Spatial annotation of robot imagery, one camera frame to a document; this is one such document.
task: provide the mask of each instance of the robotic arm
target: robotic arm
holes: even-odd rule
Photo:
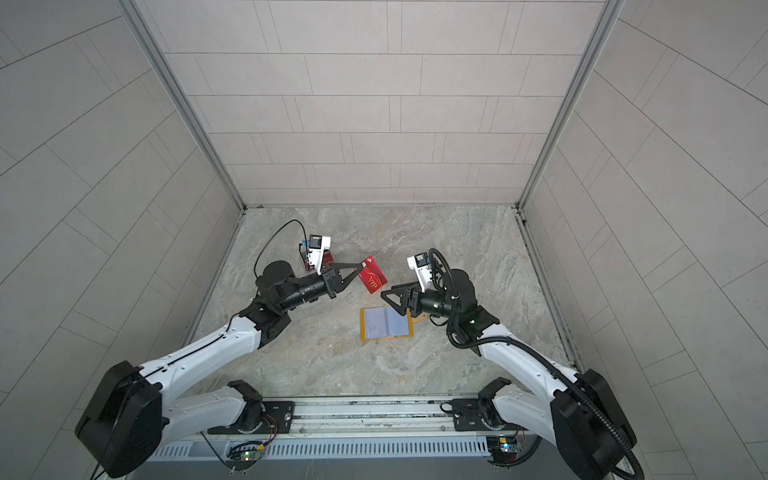
[[[310,245],[308,253],[313,250]],[[351,273],[343,276],[343,270]],[[330,263],[322,269],[318,264],[316,274],[296,278],[288,262],[270,263],[257,278],[259,293],[227,325],[162,358],[140,366],[120,362],[109,369],[75,435],[117,478],[158,447],[187,435],[220,425],[253,432],[268,420],[262,396],[242,380],[215,392],[178,397],[221,366],[274,340],[291,321],[288,311],[324,294],[335,298],[361,271],[359,263]]]
[[[410,310],[411,317],[428,313],[447,318],[445,332],[453,346],[499,364],[532,393],[506,379],[491,382],[478,395],[486,426],[523,425],[557,446],[568,466],[585,480],[609,472],[627,479],[644,477],[631,450],[637,443],[634,431],[602,376],[591,369],[580,374],[523,343],[478,305],[467,273],[451,270],[439,251],[431,249],[408,260],[419,281],[394,286],[381,293],[382,299],[403,316]],[[625,456],[633,475],[616,467]]]

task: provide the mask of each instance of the black mounting plate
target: black mounting plate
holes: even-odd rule
[[[477,398],[474,399],[451,399],[451,401],[458,403],[460,406],[471,409],[474,411],[478,411],[478,402],[479,400]],[[485,426],[485,423],[482,422],[480,414],[477,413],[475,415],[468,415],[466,413],[463,413],[461,415],[453,416],[453,426],[456,429],[457,432],[497,432],[497,431],[510,431],[510,430],[517,430],[522,429],[521,426],[516,425],[514,423],[505,423],[503,427],[500,429],[490,429],[487,426]]]
[[[294,402],[264,402],[264,408],[266,414],[277,420],[277,433],[288,433],[290,431],[290,424],[293,421],[293,408],[296,406]],[[246,435],[237,431],[237,428],[233,426],[229,427],[213,427],[208,429],[208,435]],[[270,426],[266,422],[261,422],[259,426],[253,432],[248,435],[269,435]]]

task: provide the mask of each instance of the tiled wall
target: tiled wall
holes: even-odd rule
[[[138,0],[246,204],[508,204],[602,2]]]
[[[525,211],[657,480],[768,472],[766,31],[761,0],[627,1]]]
[[[237,216],[111,0],[0,4],[0,477],[89,477],[96,384],[179,346]]]

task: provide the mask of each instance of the gray tile wall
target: gray tile wall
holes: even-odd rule
[[[516,202],[603,7],[137,3],[250,205]]]
[[[525,212],[646,478],[768,475],[767,62],[765,2],[627,0]]]
[[[101,376],[179,346],[238,216],[111,0],[0,5],[0,204],[0,476],[82,480]]]

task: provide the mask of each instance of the marble work surface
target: marble work surface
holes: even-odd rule
[[[331,236],[337,262],[373,256],[389,281],[384,288],[415,281],[406,257],[440,250],[451,268],[465,270],[478,302],[515,335],[566,364],[541,288],[510,207],[333,207],[247,211],[227,264],[207,305],[195,339],[225,324],[255,293],[253,262],[283,223],[297,218],[306,233]],[[274,260],[287,260],[306,274],[292,223],[267,247],[259,273]],[[290,313],[292,323],[269,345],[219,369],[189,394],[244,379],[264,396],[398,395],[477,393],[509,374],[469,350],[451,346],[445,327],[414,324],[411,338],[360,340],[359,311],[380,306],[358,279],[331,300],[328,296]]]

